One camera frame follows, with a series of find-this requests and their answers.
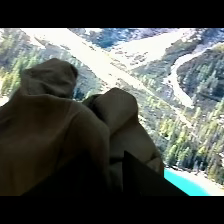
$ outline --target lake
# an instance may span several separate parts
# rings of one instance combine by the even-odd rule
[[[209,194],[199,185],[179,175],[174,174],[170,170],[165,170],[164,176],[169,182],[180,188],[189,196],[209,196]]]

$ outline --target lake shore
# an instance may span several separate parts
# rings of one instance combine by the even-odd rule
[[[221,186],[219,186],[215,182],[204,177],[203,174],[201,173],[198,173],[196,175],[192,172],[189,173],[187,171],[179,171],[174,170],[172,168],[166,168],[166,169],[178,176],[184,177],[185,179],[194,182],[195,184],[202,187],[205,191],[207,191],[207,193],[211,196],[224,196],[224,189],[222,189]]]

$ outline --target turquoise water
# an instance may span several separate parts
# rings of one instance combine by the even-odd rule
[[[190,196],[209,196],[209,194],[200,186],[192,181],[189,181],[179,175],[174,174],[169,170],[165,170],[165,178],[172,184],[176,185],[182,191]]]

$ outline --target hooded figure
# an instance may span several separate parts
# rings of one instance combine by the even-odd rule
[[[136,99],[114,88],[78,103],[72,100],[77,76],[58,59],[22,72],[20,88],[0,107],[0,195],[121,193],[123,171],[135,163],[125,159],[124,167],[125,151],[165,180]]]

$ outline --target brown hood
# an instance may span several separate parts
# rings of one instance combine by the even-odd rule
[[[71,98],[78,72],[66,61],[53,58],[21,73],[21,93],[25,95],[50,94]]]

